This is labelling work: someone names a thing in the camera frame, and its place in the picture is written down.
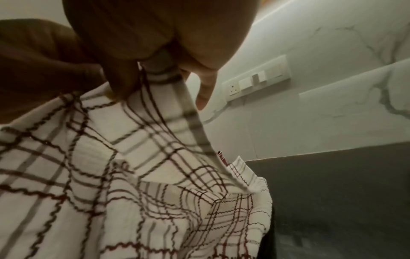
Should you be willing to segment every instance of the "kitchen towel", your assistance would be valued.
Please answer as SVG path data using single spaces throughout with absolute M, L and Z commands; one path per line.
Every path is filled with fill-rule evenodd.
M 105 84 L 1 128 L 0 258 L 257 256 L 266 181 L 221 163 L 165 51 L 141 66 L 126 101 Z

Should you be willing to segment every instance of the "dark granite surface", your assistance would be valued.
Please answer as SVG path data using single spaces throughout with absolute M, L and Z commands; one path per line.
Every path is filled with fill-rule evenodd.
M 272 194 L 277 258 L 410 258 L 410 143 L 247 164 Z

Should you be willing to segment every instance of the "hand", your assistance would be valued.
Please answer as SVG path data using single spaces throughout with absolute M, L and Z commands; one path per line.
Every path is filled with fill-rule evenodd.
M 138 60 L 167 48 L 185 78 L 201 79 L 203 109 L 217 71 L 235 54 L 258 0 L 63 0 L 74 30 L 93 51 L 111 88 L 125 98 L 137 87 Z
M 0 124 L 105 77 L 75 32 L 44 20 L 0 20 Z

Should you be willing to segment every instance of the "electrical outlet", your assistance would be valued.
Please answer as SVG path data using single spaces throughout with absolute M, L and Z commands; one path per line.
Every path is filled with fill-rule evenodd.
M 236 93 L 239 93 L 240 89 L 239 89 L 239 85 L 231 85 L 228 87 L 228 94 L 229 96 L 234 95 Z

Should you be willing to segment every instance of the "white marble wall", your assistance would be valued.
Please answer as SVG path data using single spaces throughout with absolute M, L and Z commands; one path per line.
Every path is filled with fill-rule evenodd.
M 232 161 L 410 140 L 409 13 L 408 0 L 290 0 L 256 22 L 200 113 L 214 147 Z M 282 54 L 291 81 L 225 102 L 222 82 Z

